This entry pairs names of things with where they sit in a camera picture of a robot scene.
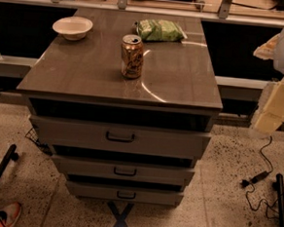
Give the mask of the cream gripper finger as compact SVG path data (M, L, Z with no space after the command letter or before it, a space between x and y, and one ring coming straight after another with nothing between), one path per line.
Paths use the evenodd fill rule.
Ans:
M260 47L254 51L254 56L259 59L273 60L276 43L279 40L280 34L271 37L267 42L264 42Z
M250 132L272 134L284 122L284 78L268 83L262 91Z

